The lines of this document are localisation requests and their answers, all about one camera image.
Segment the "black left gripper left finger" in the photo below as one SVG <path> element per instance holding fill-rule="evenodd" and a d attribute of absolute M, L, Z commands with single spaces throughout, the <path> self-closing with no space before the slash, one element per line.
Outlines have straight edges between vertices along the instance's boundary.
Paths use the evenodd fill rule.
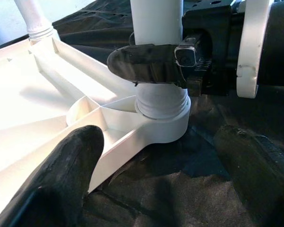
<path fill-rule="evenodd" d="M 21 185 L 0 213 L 0 227 L 74 227 L 104 149 L 95 125 L 71 131 Z"/>

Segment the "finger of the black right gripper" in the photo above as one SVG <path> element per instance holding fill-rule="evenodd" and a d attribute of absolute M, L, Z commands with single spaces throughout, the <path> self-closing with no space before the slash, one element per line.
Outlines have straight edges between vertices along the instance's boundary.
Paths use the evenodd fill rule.
<path fill-rule="evenodd" d="M 115 75 L 138 83 L 187 86 L 182 68 L 196 65 L 196 49 L 192 45 L 129 45 L 110 53 L 107 67 Z"/>

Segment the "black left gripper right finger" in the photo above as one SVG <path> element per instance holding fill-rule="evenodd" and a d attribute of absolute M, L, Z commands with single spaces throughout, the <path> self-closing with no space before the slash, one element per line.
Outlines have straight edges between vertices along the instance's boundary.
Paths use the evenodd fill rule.
<path fill-rule="evenodd" d="M 284 227 L 284 152 L 268 137 L 232 125 L 213 141 L 255 225 Z"/>

